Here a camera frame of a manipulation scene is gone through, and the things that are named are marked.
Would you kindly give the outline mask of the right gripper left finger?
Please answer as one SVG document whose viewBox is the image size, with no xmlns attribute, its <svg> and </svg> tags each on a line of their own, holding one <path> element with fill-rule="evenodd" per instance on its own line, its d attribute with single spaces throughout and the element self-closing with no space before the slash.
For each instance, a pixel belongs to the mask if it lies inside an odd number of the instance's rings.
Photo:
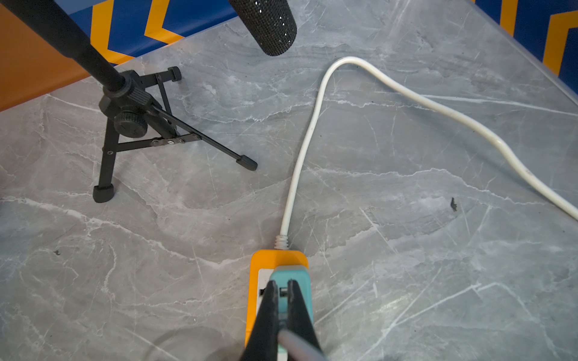
<svg viewBox="0 0 578 361">
<path fill-rule="evenodd" d="M 241 361 L 277 361 L 278 359 L 278 297 L 275 281 L 269 281 L 265 288 L 254 328 Z"/>
</svg>

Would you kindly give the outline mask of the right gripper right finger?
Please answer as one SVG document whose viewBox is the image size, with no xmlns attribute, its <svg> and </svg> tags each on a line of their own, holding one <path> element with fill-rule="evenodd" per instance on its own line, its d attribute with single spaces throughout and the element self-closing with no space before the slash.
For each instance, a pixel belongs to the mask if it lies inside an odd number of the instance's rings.
<svg viewBox="0 0 578 361">
<path fill-rule="evenodd" d="M 289 360 L 323 360 L 299 283 L 287 285 L 286 350 Z"/>
</svg>

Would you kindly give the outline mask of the teal charger cube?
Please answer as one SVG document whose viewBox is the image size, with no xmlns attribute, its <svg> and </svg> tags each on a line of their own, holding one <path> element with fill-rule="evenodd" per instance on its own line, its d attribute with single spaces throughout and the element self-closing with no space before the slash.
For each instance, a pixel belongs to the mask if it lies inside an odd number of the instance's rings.
<svg viewBox="0 0 578 361">
<path fill-rule="evenodd" d="M 278 287 L 278 328 L 320 349 L 313 327 L 312 286 L 305 266 L 279 266 L 269 278 Z"/>
</svg>

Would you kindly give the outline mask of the orange power strip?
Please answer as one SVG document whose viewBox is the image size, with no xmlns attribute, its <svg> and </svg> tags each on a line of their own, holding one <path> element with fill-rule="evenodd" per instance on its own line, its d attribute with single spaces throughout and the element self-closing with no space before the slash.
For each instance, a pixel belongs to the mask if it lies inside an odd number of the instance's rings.
<svg viewBox="0 0 578 361">
<path fill-rule="evenodd" d="M 309 269 L 309 262 L 300 251 L 260 250 L 251 258 L 248 283 L 248 308 L 245 329 L 245 345 L 251 336 L 265 287 L 275 269 L 282 266 L 302 266 Z"/>
</svg>

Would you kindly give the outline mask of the black tripod stand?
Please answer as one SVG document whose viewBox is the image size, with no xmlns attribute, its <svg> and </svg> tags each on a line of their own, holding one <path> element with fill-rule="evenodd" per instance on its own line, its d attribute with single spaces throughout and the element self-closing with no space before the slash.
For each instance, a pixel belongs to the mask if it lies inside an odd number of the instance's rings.
<svg viewBox="0 0 578 361">
<path fill-rule="evenodd" d="M 257 169 L 257 163 L 248 156 L 239 155 L 172 114 L 164 84 L 182 79 L 178 67 L 150 75 L 118 72 L 55 1 L 3 1 L 2 5 L 103 86 L 99 109 L 107 125 L 99 180 L 93 188 L 95 202 L 105 203 L 114 197 L 116 156 L 128 150 L 204 141 L 247 170 Z"/>
</svg>

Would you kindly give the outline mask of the black microphone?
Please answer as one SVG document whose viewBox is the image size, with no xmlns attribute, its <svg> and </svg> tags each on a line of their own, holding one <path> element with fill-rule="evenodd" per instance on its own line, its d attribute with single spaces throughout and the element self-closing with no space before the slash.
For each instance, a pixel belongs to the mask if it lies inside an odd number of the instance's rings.
<svg viewBox="0 0 578 361">
<path fill-rule="evenodd" d="M 297 24 L 287 0 L 228 2 L 266 55 L 280 56 L 295 42 Z"/>
</svg>

